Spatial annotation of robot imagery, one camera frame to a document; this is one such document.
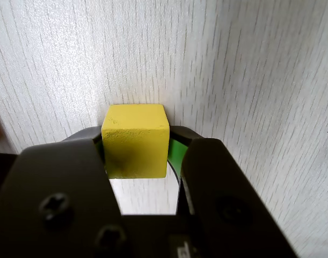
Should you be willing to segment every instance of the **wood grain surface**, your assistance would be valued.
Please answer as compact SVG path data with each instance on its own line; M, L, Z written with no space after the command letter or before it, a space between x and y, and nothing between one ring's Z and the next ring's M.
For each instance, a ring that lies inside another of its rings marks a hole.
M171 125L221 139L298 255L328 257L328 1L0 0L13 151L119 103L164 104ZM112 184L123 213L175 211L170 170Z

